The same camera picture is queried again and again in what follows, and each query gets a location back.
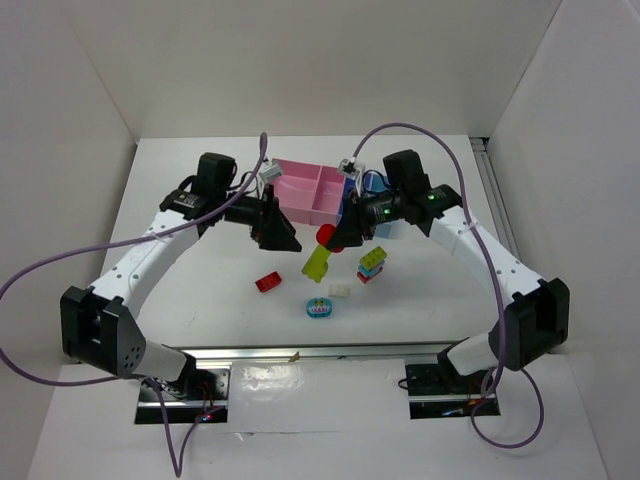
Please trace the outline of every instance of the small blue round object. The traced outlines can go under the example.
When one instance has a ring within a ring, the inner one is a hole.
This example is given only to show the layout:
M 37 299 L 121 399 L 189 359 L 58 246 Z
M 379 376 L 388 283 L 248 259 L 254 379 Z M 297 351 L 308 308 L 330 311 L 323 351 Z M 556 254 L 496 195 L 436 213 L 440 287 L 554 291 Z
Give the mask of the small blue round object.
M 312 298 L 307 302 L 307 315 L 311 318 L 323 318 L 331 315 L 333 304 L 324 297 Z

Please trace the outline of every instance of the white lego brick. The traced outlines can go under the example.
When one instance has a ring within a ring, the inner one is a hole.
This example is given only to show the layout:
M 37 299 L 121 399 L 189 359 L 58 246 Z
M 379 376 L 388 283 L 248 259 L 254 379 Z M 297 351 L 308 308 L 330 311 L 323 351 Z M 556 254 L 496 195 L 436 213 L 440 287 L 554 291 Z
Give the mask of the white lego brick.
M 338 298 L 348 298 L 351 289 L 348 285 L 333 284 L 329 285 L 329 296 Z

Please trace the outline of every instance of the cable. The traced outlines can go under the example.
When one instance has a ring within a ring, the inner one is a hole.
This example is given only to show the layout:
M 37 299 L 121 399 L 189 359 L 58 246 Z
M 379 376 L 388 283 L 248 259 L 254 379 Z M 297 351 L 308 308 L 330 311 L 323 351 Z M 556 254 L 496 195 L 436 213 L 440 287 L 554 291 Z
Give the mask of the cable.
M 242 174 L 242 176 L 240 177 L 240 181 L 238 182 L 238 184 L 237 184 L 237 185 L 232 185 L 232 186 L 230 186 L 230 187 L 227 189 L 227 191 L 228 191 L 228 192 L 233 192 L 234 190 L 237 190 L 238 188 L 240 188 L 240 187 L 244 184 L 244 181 L 245 181 L 245 179 L 247 178 L 247 175 L 250 175 L 250 174 L 251 174 L 251 171 L 244 172 L 244 173 Z M 252 190 L 248 191 L 248 192 L 247 192 L 247 195 L 249 195 L 249 194 L 251 194 L 251 193 L 255 192 L 257 189 L 258 189 L 258 182 L 257 182 L 257 180 L 256 180 L 256 186 L 255 186 L 255 187 L 253 187 L 253 189 L 252 189 Z
M 544 425 L 544 401 L 542 400 L 542 394 L 540 393 L 540 389 L 538 388 L 538 385 L 536 384 L 533 377 L 529 374 L 529 372 L 527 372 L 524 368 L 520 369 L 520 371 L 524 374 L 525 377 L 527 377 L 529 382 L 531 382 L 533 391 L 536 394 L 536 400 L 538 401 L 538 408 L 540 409 L 540 414 L 538 416 L 538 425 L 536 425 L 536 429 L 533 431 L 533 433 L 529 435 L 528 438 L 526 438 L 525 440 L 522 440 L 521 442 L 518 442 L 518 443 L 496 442 L 495 440 L 490 439 L 484 433 L 482 433 L 478 428 L 478 426 L 476 425 L 476 413 L 478 412 L 478 410 L 480 410 L 480 408 L 482 408 L 482 406 L 485 403 L 489 402 L 489 400 L 484 399 L 482 402 L 478 403 L 475 407 L 473 407 L 473 410 L 471 410 L 471 425 L 473 425 L 473 429 L 476 431 L 476 433 L 480 436 L 481 439 L 483 439 L 489 445 L 493 445 L 494 447 L 504 448 L 507 450 L 514 450 L 516 448 L 522 448 L 525 445 L 529 445 L 531 442 L 533 442 L 536 439 L 538 435 L 540 435 L 540 431 L 542 430 L 542 426 Z
M 184 451 L 187 448 L 189 437 L 191 437 L 191 434 L 195 431 L 196 427 L 200 424 L 203 418 L 207 417 L 216 410 L 220 410 L 223 407 L 211 407 L 209 410 L 196 417 L 193 424 L 189 427 L 189 430 L 187 430 L 187 434 L 182 439 L 182 445 L 180 445 L 180 456 L 179 458 L 176 458 L 173 440 L 171 439 L 171 427 L 169 426 L 169 415 L 167 413 L 167 406 L 164 403 L 164 398 L 162 398 L 162 388 L 160 387 L 158 382 L 150 377 L 145 378 L 143 382 L 149 385 L 158 396 L 158 402 L 160 402 L 160 412 L 162 413 L 162 423 L 164 425 L 164 434 L 167 438 L 167 447 L 169 448 L 169 456 L 171 457 L 173 472 L 175 473 L 177 478 L 180 478 L 182 476 L 182 467 L 184 466 Z
M 179 232 L 180 230 L 184 230 L 186 228 L 189 227 L 193 227 L 194 225 L 198 225 L 200 223 L 206 222 L 207 220 L 216 217 L 217 215 L 220 215 L 221 213 L 223 213 L 227 208 L 229 208 L 231 205 L 233 205 L 236 201 L 238 201 L 240 199 L 240 197 L 242 197 L 245 193 L 245 191 L 247 190 L 247 188 L 249 187 L 250 183 L 253 181 L 254 178 L 256 178 L 256 175 L 258 175 L 258 171 L 260 170 L 260 167 L 262 166 L 262 162 L 264 160 L 264 158 L 266 157 L 267 154 L 267 144 L 268 144 L 268 139 L 267 139 L 267 134 L 265 132 L 262 132 L 260 134 L 260 154 L 258 156 L 258 162 L 256 163 L 255 168 L 251 171 L 251 174 L 249 175 L 249 178 L 247 179 L 247 181 L 240 187 L 240 189 L 229 199 L 227 200 L 225 203 L 223 203 L 222 205 L 220 205 L 218 208 L 216 208 L 214 211 L 196 219 L 196 220 L 192 220 L 190 222 L 184 223 L 182 225 L 179 225 L 177 227 L 174 228 L 170 228 L 168 230 L 164 230 L 161 233 L 158 233 L 157 235 L 153 235 L 153 236 L 145 236 L 145 237 L 138 237 L 138 238 L 130 238 L 128 240 L 121 240 L 119 242 L 113 242 L 113 243 L 103 243 L 103 244 L 99 244 L 99 245 L 92 245 L 89 247 L 83 247 L 83 248 L 78 248 L 76 250 L 70 250 L 68 252 L 64 252 L 64 253 L 59 253 L 58 255 L 53 255 L 52 257 L 49 258 L 45 258 L 44 260 L 40 260 L 32 265 L 29 265 L 26 268 L 23 268 L 22 270 L 20 270 L 19 272 L 17 272 L 15 275 L 13 275 L 11 278 L 9 278 L 9 280 L 7 280 L 3 285 L 2 288 L 0 288 L 0 301 L 2 300 L 2 298 L 4 298 L 4 295 L 7 293 L 7 291 L 9 290 L 9 288 L 11 288 L 11 286 L 17 282 L 20 278 L 24 277 L 26 274 L 37 270 L 40 267 L 44 267 L 45 265 L 48 265 L 50 263 L 54 263 L 57 262 L 59 260 L 64 260 L 65 258 L 70 258 L 70 257 L 75 257 L 76 255 L 82 255 L 83 253 L 89 253 L 89 252 L 97 252 L 99 250 L 108 250 L 110 248 L 118 248 L 118 247 L 126 247 L 129 245 L 136 245 L 139 243 L 145 243 L 145 242 L 151 242 L 151 241 L 155 241 L 158 238 L 162 238 L 162 237 L 166 237 L 168 235 L 171 235 L 173 233 Z M 110 382 L 113 380 L 117 380 L 118 377 L 102 377 L 102 378 L 96 378 L 93 380 L 82 380 L 79 382 L 60 382 L 60 381 L 55 381 L 55 380 L 47 380 L 45 378 L 40 378 L 37 377 L 36 375 L 32 375 L 31 373 L 23 370 L 22 368 L 20 368 L 18 365 L 16 365 L 15 363 L 13 363 L 13 361 L 7 356 L 7 354 L 4 352 L 4 350 L 2 348 L 0 348 L 0 360 L 2 360 L 11 370 L 13 370 L 15 373 L 17 373 L 18 375 L 26 378 L 27 380 L 31 380 L 32 382 L 35 383 L 39 383 L 41 385 L 48 385 L 48 386 L 52 386 L 52 387 L 81 387 L 84 385 L 95 385 L 97 383 L 104 383 L 104 382 Z
M 358 143 L 358 145 L 356 146 L 356 149 L 353 152 L 353 158 L 357 158 L 358 155 L 360 154 L 360 151 L 362 150 L 362 147 L 364 147 L 365 143 L 367 143 L 367 141 L 373 137 L 376 133 L 378 133 L 381 130 L 386 130 L 387 128 L 394 128 L 394 127 L 400 127 L 400 128 L 407 128 L 409 130 L 414 130 L 416 132 L 422 133 L 424 135 L 426 135 L 427 137 L 431 138 L 433 141 L 435 141 L 438 145 L 440 145 L 445 152 L 447 152 L 447 155 L 449 155 L 449 158 L 451 158 L 451 161 L 453 162 L 453 166 L 456 169 L 456 174 L 458 176 L 458 183 L 460 184 L 460 196 L 462 197 L 462 210 L 464 212 L 464 216 L 465 219 L 467 221 L 467 224 L 470 227 L 471 233 L 473 234 L 474 238 L 476 239 L 476 242 L 478 243 L 478 247 L 480 248 L 480 251 L 482 252 L 482 256 L 485 259 L 485 262 L 487 263 L 487 267 L 489 268 L 489 276 L 491 277 L 491 284 L 493 285 L 493 291 L 496 297 L 496 304 L 498 306 L 498 331 L 499 331 L 499 348 L 498 348 L 498 366 L 495 368 L 495 370 L 489 371 L 487 373 L 487 375 L 485 376 L 485 378 L 482 381 L 482 386 L 481 386 L 481 395 L 482 397 L 487 397 L 493 393 L 495 393 L 496 388 L 498 386 L 498 383 L 500 382 L 500 379 L 502 378 L 502 372 L 504 370 L 505 367 L 505 355 L 506 355 L 506 344 L 507 344 L 507 330 L 506 330 L 506 319 L 504 316 L 504 302 L 502 301 L 502 292 L 500 291 L 500 282 L 498 280 L 498 275 L 496 274 L 496 269 L 495 266 L 493 264 L 493 260 L 491 259 L 491 255 L 489 254 L 489 250 L 487 249 L 487 246 L 485 245 L 484 241 L 482 240 L 482 237 L 480 236 L 480 233 L 478 232 L 478 230 L 476 229 L 472 218 L 471 218 L 471 211 L 469 210 L 469 204 L 468 204 L 468 199 L 467 199 L 467 189 L 466 189 L 466 184 L 464 182 L 464 176 L 462 174 L 462 167 L 460 165 L 460 162 L 458 161 L 458 158 L 456 157 L 456 155 L 453 153 L 453 151 L 451 150 L 451 148 L 442 140 L 440 139 L 440 137 L 438 137 L 436 134 L 430 132 L 429 130 L 426 130 L 422 127 L 418 127 L 417 125 L 413 125 L 411 123 L 404 123 L 404 122 L 391 122 L 391 123 L 385 123 L 382 124 L 376 128 L 374 128 L 373 130 L 371 130 L 369 133 L 367 133 L 362 140 L 360 140 L 360 143 Z M 491 378 L 491 375 L 495 373 L 495 377 L 494 380 L 492 382 L 492 384 L 487 388 L 487 385 L 489 383 L 489 379 Z M 475 429 L 476 433 L 480 436 L 480 438 L 482 438 L 483 440 L 487 441 L 488 443 L 490 443 L 491 445 L 494 445 L 496 447 L 500 447 L 500 448 L 520 448 L 523 447 L 529 443 L 531 443 L 533 440 L 535 440 L 535 438 L 538 436 L 538 434 L 540 433 L 540 430 L 542 428 L 542 424 L 544 423 L 544 405 L 542 402 L 542 395 L 540 395 L 540 392 L 538 390 L 538 386 L 536 385 L 535 381 L 533 380 L 533 378 L 526 373 L 523 370 L 523 373 L 527 376 L 527 378 L 529 379 L 529 381 L 531 382 L 531 384 L 534 386 L 534 390 L 536 391 L 536 395 L 538 397 L 538 403 L 540 405 L 540 421 L 539 421 L 539 428 L 536 428 L 536 430 L 534 431 L 533 435 L 531 435 L 527 440 L 525 440 L 524 442 L 519 442 L 517 444 L 515 444 L 516 446 L 508 446 L 505 444 L 500 444 L 497 442 L 494 442 L 493 440 L 489 441 L 489 439 L 478 429 L 478 427 L 476 426 L 475 423 L 475 412 L 477 411 L 477 407 L 474 408 L 474 410 L 471 412 L 471 423 L 473 425 L 473 428 Z

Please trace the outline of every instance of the blue toy piece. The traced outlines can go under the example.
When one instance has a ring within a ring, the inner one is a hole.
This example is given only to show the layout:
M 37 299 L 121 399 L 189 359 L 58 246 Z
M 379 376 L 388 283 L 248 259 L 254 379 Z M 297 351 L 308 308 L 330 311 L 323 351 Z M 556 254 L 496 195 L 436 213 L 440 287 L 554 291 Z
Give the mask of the blue toy piece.
M 375 266 L 375 268 L 372 268 L 371 270 L 367 270 L 362 265 L 358 265 L 358 270 L 360 271 L 360 273 L 362 273 L 362 275 L 364 275 L 367 278 L 373 277 L 375 274 L 377 274 L 380 271 L 385 261 L 386 260 L 381 261 L 379 264 Z
M 324 297 L 312 298 L 307 302 L 307 315 L 311 318 L 323 318 L 331 315 L 333 304 Z

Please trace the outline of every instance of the stacked lego bricks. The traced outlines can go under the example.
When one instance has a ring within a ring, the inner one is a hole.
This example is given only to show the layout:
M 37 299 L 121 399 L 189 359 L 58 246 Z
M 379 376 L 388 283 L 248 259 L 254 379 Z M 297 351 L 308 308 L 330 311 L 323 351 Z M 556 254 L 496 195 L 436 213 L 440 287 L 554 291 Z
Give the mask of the stacked lego bricks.
M 387 252 L 382 247 L 376 247 L 360 259 L 358 278 L 362 283 L 368 283 L 383 270 Z

